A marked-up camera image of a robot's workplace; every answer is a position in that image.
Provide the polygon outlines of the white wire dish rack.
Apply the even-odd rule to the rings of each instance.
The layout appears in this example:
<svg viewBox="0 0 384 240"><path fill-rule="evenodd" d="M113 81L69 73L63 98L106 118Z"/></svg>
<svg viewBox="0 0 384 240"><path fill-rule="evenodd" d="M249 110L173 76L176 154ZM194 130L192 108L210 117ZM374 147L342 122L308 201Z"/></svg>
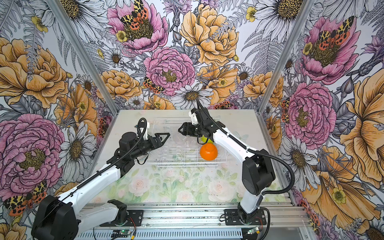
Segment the white wire dish rack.
<svg viewBox="0 0 384 240"><path fill-rule="evenodd" d="M218 157L213 161L206 161L200 156L202 147L201 140L195 137L188 137L184 146L178 146L173 139L173 134L184 122L188 122L187 118L156 118L151 125L151 135L155 133L170 133L164 146L149 153L147 163L158 167L213 167L222 163L226 163L228 152L219 145L215 145L218 149Z"/></svg>

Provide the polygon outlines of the clear glass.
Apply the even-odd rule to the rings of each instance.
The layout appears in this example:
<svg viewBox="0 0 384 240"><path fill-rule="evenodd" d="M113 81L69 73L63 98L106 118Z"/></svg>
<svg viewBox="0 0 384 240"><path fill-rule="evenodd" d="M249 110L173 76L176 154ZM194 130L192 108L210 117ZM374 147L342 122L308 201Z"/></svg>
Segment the clear glass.
<svg viewBox="0 0 384 240"><path fill-rule="evenodd" d="M174 133L173 134L173 139L174 139L174 142L178 145L178 146L184 146L185 143L187 142L188 140L188 137L180 134L179 132L177 133Z"/></svg>

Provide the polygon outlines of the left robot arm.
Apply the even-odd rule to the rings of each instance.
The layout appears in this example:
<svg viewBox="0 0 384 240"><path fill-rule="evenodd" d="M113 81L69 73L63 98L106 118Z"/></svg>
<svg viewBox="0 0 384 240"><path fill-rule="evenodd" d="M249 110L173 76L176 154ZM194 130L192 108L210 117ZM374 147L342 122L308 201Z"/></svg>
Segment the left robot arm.
<svg viewBox="0 0 384 240"><path fill-rule="evenodd" d="M118 200L80 212L102 190L127 174L136 159L161 148L169 137L170 133L156 133L147 138L134 132L123 134L114 155L100 170L68 192L42 200L32 227L33 239L73 240L78 234L105 223L125 225L130 218L127 205Z"/></svg>

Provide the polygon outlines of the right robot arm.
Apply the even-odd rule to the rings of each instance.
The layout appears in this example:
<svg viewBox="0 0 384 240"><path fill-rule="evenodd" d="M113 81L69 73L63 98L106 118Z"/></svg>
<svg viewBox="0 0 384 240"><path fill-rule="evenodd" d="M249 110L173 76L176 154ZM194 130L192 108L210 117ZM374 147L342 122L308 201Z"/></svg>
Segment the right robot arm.
<svg viewBox="0 0 384 240"><path fill-rule="evenodd" d="M183 136L206 137L223 147L242 164L242 183L246 192L238 205L238 216L249 224L258 213L268 187L276 179L269 153L256 150L233 135L224 124L215 121L207 108L192 109L191 120L178 129Z"/></svg>

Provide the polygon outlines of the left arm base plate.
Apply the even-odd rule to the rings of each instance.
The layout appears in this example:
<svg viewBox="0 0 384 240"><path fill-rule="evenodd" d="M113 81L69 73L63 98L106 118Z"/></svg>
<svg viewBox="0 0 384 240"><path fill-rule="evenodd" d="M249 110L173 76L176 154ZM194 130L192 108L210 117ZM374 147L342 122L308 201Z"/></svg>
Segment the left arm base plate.
<svg viewBox="0 0 384 240"><path fill-rule="evenodd" d="M115 220L101 224L100 227L140 227L143 215L143 210L127 210L125 213L118 213Z"/></svg>

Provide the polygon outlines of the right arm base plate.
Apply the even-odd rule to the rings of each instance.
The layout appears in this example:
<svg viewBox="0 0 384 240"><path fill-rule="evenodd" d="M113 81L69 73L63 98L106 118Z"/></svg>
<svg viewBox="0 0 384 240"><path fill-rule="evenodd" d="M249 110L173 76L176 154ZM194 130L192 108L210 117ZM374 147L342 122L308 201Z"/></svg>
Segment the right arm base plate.
<svg viewBox="0 0 384 240"><path fill-rule="evenodd" d="M267 218L263 210L258 209L247 214L238 209L225 209L224 210L224 222L227 226L240 226L240 225L266 225Z"/></svg>

